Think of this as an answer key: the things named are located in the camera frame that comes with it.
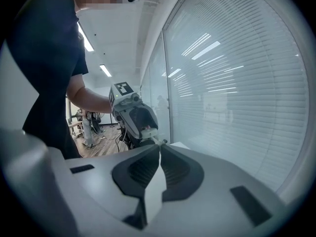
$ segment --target wooden floor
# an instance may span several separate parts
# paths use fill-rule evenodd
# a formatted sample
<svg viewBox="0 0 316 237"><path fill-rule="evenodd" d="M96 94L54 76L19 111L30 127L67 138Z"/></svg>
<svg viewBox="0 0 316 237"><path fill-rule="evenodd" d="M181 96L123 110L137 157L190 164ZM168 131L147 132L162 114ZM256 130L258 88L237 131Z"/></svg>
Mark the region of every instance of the wooden floor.
<svg viewBox="0 0 316 237"><path fill-rule="evenodd" d="M115 143L115 139L120 136L120 130L117 130L118 128L118 125L115 125L114 127L110 127L109 125L101 126L101 130L104 130L103 135L106 138L100 139L100 135L93 133L97 145L92 149L83 144L84 138L82 135L74 139L80 155L83 158L111 155L118 152L118 147L120 148L120 152L127 151L128 148L125 143L119 139L116 140L118 142L118 147Z"/></svg>

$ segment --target window blinds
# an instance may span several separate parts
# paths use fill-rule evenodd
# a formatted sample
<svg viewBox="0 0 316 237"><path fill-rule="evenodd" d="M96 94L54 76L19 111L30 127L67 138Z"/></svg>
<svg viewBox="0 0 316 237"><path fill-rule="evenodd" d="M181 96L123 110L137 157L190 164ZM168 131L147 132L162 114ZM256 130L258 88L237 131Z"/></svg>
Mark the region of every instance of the window blinds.
<svg viewBox="0 0 316 237"><path fill-rule="evenodd" d="M185 0L164 31L173 142L238 165L276 191L308 121L308 83L264 0Z"/></svg>
<svg viewBox="0 0 316 237"><path fill-rule="evenodd" d="M149 75L151 107L158 119L158 137L170 143L168 86L162 35L158 38L149 61Z"/></svg>

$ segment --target black t-shirt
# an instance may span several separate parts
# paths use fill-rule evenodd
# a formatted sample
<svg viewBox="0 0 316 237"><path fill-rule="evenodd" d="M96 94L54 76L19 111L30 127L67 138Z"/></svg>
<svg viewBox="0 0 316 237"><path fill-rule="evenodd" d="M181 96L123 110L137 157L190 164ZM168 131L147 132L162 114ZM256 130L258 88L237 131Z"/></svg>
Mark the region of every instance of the black t-shirt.
<svg viewBox="0 0 316 237"><path fill-rule="evenodd" d="M66 90L71 76L88 73L74 0L31 0L17 18L7 43L17 65L39 97L23 129L78 158L66 122Z"/></svg>

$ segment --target ceiling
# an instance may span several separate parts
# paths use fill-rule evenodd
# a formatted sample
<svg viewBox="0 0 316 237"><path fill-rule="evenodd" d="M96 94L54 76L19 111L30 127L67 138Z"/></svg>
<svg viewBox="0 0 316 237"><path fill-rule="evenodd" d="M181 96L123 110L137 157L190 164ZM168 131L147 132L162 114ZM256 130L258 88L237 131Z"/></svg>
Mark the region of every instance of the ceiling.
<svg viewBox="0 0 316 237"><path fill-rule="evenodd" d="M140 67L148 29L159 0L138 0L78 14L84 33L94 48L86 63L94 87L127 81L140 84ZM104 64L109 78L100 69Z"/></svg>

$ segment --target black rectangular slot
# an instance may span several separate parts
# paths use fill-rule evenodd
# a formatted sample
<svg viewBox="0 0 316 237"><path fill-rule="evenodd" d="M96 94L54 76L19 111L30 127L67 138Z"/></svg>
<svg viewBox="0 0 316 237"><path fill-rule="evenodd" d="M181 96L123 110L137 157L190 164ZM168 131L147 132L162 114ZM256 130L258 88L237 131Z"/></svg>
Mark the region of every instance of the black rectangular slot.
<svg viewBox="0 0 316 237"><path fill-rule="evenodd" d="M244 186L232 188L230 191L255 227L271 218L271 214Z"/></svg>
<svg viewBox="0 0 316 237"><path fill-rule="evenodd" d="M76 174L76 173L80 173L80 172L83 172L83 171L87 171L87 170L90 170L90 169L93 169L94 167L91 165L91 164L88 164L88 165L84 165L84 166L79 166L79 167L74 167L74 168L71 168L70 171L73 173L73 174Z"/></svg>

